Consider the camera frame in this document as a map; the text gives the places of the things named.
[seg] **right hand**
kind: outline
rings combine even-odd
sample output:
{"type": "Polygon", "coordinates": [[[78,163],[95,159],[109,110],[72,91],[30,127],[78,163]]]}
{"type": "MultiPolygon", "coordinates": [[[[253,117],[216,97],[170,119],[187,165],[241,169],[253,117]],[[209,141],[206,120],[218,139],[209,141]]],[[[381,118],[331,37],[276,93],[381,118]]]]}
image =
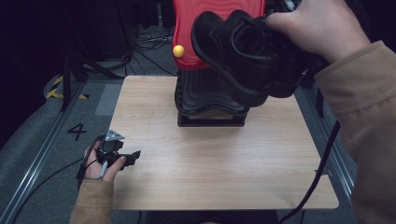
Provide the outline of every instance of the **right hand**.
{"type": "Polygon", "coordinates": [[[267,25],[299,48],[334,63],[370,45],[344,0],[303,0],[293,12],[273,13],[267,25]]]}

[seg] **left hand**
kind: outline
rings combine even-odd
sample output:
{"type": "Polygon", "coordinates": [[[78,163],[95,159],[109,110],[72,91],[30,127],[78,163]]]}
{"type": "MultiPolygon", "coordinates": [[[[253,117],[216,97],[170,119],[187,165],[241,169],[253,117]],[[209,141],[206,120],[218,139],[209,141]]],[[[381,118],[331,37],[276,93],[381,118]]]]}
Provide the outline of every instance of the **left hand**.
{"type": "MultiPolygon", "coordinates": [[[[90,154],[90,157],[87,160],[87,165],[90,164],[91,162],[97,160],[96,157],[96,150],[99,148],[99,142],[96,142],[95,145],[93,146],[92,152],[90,154]]],[[[88,149],[85,149],[84,152],[84,157],[88,153],[88,149]]],[[[125,157],[120,157],[118,158],[109,168],[106,169],[105,175],[103,176],[104,181],[114,181],[114,178],[116,177],[117,172],[120,170],[120,168],[123,166],[125,163],[125,157]]],[[[95,161],[93,164],[91,164],[87,170],[85,171],[85,178],[89,179],[96,179],[99,177],[100,172],[102,170],[102,164],[99,163],[99,161],[95,161]]]]}

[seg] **sleeve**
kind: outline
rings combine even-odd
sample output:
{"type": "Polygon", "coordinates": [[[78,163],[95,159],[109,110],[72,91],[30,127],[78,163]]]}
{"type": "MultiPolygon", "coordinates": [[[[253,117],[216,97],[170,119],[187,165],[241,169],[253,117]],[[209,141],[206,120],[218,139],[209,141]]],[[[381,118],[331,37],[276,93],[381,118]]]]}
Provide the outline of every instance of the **sleeve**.
{"type": "Polygon", "coordinates": [[[359,223],[396,223],[396,55],[379,41],[315,76],[358,165],[359,223]]]}
{"type": "Polygon", "coordinates": [[[70,217],[70,224],[109,224],[113,210],[114,182],[84,179],[70,217]]]}

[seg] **human hand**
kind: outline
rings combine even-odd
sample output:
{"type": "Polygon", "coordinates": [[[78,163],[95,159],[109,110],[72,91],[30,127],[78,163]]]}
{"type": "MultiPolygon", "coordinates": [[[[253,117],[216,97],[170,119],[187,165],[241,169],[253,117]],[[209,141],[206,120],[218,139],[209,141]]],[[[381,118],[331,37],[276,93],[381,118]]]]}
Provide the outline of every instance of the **human hand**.
{"type": "Polygon", "coordinates": [[[303,0],[293,12],[271,14],[267,25],[329,63],[370,45],[345,0],[303,0]]]}
{"type": "MultiPolygon", "coordinates": [[[[85,171],[85,178],[96,179],[99,177],[102,170],[102,164],[97,161],[96,150],[99,148],[99,142],[96,142],[91,151],[90,157],[87,159],[87,165],[89,165],[85,171]]],[[[84,157],[87,155],[89,147],[85,149],[84,157]]],[[[125,163],[125,157],[118,158],[109,168],[106,169],[105,175],[103,176],[104,181],[114,181],[117,172],[125,163]]]]}

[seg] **yellow button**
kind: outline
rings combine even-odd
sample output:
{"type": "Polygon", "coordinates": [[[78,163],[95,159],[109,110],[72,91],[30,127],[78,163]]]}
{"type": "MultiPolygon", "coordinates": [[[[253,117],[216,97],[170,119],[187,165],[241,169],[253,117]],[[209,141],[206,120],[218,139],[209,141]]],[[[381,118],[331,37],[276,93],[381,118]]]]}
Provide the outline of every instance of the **yellow button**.
{"type": "Polygon", "coordinates": [[[184,54],[183,46],[181,46],[181,45],[174,46],[173,53],[174,53],[175,57],[177,57],[177,58],[183,57],[183,54],[184,54]]]}

